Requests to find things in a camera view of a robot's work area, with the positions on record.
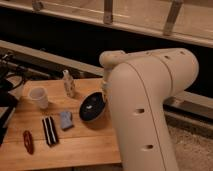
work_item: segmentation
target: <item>railing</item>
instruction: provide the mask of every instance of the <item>railing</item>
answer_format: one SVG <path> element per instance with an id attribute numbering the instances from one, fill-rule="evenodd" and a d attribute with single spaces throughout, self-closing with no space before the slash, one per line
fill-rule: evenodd
<path id="1" fill-rule="evenodd" d="M 213 47 L 212 0 L 0 0 L 0 6 Z"/>

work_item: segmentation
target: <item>gray sponge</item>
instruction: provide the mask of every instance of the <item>gray sponge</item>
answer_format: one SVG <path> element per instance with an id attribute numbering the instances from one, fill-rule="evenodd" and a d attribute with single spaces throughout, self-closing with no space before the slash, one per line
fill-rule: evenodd
<path id="1" fill-rule="evenodd" d="M 69 111 L 60 112 L 60 118 L 62 130 L 65 131 L 66 129 L 74 126 L 72 123 L 72 114 Z"/>

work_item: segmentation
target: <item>wooden countertop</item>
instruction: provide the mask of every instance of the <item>wooden countertop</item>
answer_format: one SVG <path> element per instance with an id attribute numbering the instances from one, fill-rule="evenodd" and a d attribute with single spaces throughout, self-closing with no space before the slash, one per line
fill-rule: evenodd
<path id="1" fill-rule="evenodd" d="M 89 94 L 100 91 L 100 79 L 75 80 L 76 96 L 66 96 L 63 81 L 28 81 L 18 107 L 10 120 L 4 142 L 0 147 L 0 170 L 32 170 L 71 166 L 120 163 L 119 150 L 108 110 L 98 120 L 84 123 L 79 118 L 80 105 Z M 45 87 L 50 105 L 39 110 L 27 97 L 35 86 Z M 74 128 L 62 131 L 59 112 L 73 114 Z M 59 136 L 59 144 L 46 144 L 42 118 L 51 115 Z M 29 130 L 34 139 L 34 154 L 27 153 L 23 132 Z"/>

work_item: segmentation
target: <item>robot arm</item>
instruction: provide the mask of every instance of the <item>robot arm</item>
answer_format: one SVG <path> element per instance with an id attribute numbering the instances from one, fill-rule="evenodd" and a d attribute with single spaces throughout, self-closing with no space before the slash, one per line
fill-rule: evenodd
<path id="1" fill-rule="evenodd" d="M 124 170 L 178 171 L 163 101 L 193 83 L 196 58 L 186 49 L 112 54 L 105 52 L 100 61 Z"/>

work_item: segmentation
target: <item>black bowl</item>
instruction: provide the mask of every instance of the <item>black bowl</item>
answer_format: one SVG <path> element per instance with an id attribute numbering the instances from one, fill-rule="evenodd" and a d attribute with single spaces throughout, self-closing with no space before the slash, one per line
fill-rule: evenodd
<path id="1" fill-rule="evenodd" d="M 104 107 L 105 102 L 103 101 L 102 93 L 92 93 L 81 104 L 80 118 L 83 121 L 94 120 L 102 113 Z"/>

